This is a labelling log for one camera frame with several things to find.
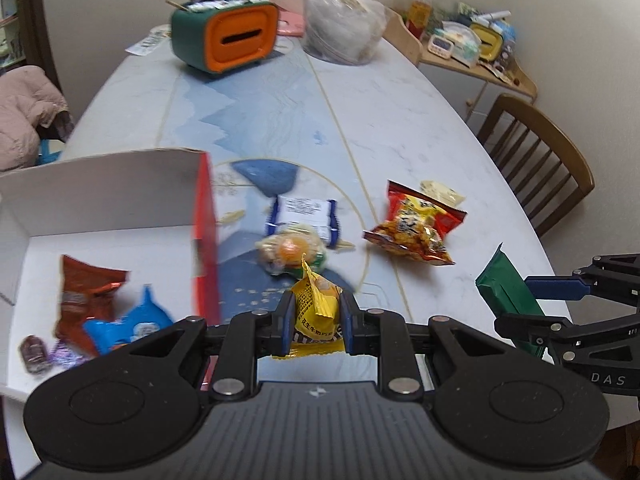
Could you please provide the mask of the green snack packet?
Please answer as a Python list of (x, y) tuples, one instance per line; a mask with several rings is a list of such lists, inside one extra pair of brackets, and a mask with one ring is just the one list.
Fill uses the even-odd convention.
[(507, 314), (543, 315), (533, 294), (499, 245), (491, 259), (475, 279), (480, 296), (495, 318)]

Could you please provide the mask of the yellow snack packet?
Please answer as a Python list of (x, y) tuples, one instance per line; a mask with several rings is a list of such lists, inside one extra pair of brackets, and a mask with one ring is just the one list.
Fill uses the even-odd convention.
[(291, 287), (295, 315), (290, 350), (285, 359), (344, 352), (340, 296), (343, 289), (314, 272), (305, 259), (302, 277)]

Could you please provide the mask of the red yellow chips bag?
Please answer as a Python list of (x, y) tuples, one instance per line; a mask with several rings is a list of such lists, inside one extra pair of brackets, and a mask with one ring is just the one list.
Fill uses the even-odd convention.
[(384, 221), (362, 237), (390, 254), (433, 266), (453, 266), (445, 238), (461, 226), (466, 212), (389, 180)]

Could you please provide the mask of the cream white snack packet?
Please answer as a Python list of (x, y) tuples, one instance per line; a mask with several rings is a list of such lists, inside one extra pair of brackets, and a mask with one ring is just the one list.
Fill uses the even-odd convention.
[(420, 182), (420, 191), (428, 197), (439, 202), (457, 208), (465, 201), (465, 196), (456, 192), (447, 185), (433, 180), (423, 180)]

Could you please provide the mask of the clear wrapped orange jelly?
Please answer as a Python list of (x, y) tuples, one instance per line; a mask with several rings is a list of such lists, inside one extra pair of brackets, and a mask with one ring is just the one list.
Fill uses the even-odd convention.
[(317, 230), (306, 224), (285, 226), (258, 240), (255, 247), (260, 264), (273, 276), (301, 278), (307, 268), (320, 273), (326, 266), (326, 244)]

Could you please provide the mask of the white blue snack packet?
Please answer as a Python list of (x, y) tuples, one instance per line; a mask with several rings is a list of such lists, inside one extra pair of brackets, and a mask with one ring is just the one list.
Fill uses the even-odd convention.
[(337, 248), (341, 239), (336, 200), (317, 200), (299, 196), (276, 196), (269, 208), (265, 234), (303, 224), (313, 228), (327, 248)]

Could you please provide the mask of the wooden chair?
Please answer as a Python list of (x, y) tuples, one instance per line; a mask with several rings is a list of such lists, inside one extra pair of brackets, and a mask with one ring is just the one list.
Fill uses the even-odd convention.
[(575, 143), (517, 96), (498, 96), (477, 139), (540, 237), (594, 190), (591, 169)]

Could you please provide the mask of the white red cardboard box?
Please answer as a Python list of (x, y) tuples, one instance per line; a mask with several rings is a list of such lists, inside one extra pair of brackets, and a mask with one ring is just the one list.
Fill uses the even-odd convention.
[(78, 158), (1, 178), (1, 393), (23, 402), (49, 372), (30, 374), (18, 347), (55, 344), (63, 256), (124, 270), (114, 308), (144, 286), (175, 320), (220, 319), (216, 219), (206, 153), (151, 150)]

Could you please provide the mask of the red-brown foil snack bag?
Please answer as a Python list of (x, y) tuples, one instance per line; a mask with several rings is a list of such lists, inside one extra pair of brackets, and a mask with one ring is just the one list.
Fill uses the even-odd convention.
[(114, 296), (128, 281), (128, 272), (90, 266), (69, 255), (62, 255), (61, 270), (63, 285), (55, 337), (86, 356), (97, 356), (99, 352), (84, 323), (92, 318), (114, 321)]

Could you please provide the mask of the wooden side shelf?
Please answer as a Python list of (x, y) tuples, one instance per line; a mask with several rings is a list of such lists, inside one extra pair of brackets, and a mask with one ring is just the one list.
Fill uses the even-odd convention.
[(529, 103), (538, 89), (515, 58), (511, 13), (457, 0), (394, 0), (384, 38), (431, 81), (472, 129), (501, 93)]

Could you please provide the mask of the dark purple wrapped candy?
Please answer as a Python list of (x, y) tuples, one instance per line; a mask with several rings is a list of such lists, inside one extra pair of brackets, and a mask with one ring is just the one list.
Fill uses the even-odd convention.
[(35, 335), (28, 335), (23, 339), (20, 344), (20, 355), (29, 374), (43, 374), (52, 367), (44, 342)]

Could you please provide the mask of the clear plastic bag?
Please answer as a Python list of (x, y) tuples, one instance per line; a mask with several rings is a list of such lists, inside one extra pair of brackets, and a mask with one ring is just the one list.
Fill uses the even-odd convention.
[(340, 65), (372, 61), (388, 23), (376, 0), (303, 0), (302, 46), (314, 58)]

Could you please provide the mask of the green orange tissue box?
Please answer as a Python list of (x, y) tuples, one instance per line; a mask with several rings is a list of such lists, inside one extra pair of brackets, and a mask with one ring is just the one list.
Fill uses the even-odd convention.
[(268, 58), (278, 23), (270, 0), (183, 3), (171, 14), (171, 47), (186, 65), (217, 76)]

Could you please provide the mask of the small paper packet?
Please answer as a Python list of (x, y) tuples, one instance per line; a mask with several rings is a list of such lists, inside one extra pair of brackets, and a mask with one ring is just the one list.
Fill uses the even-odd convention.
[(166, 30), (160, 30), (159, 32), (151, 32), (148, 36), (133, 44), (126, 49), (126, 52), (134, 56), (145, 56), (152, 53), (159, 46), (169, 39), (168, 32)]

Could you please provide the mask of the pink puffer jacket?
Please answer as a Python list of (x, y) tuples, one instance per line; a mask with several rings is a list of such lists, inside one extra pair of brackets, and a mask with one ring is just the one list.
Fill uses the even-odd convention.
[(34, 166), (44, 139), (65, 143), (75, 128), (66, 99), (42, 68), (1, 76), (1, 171)]

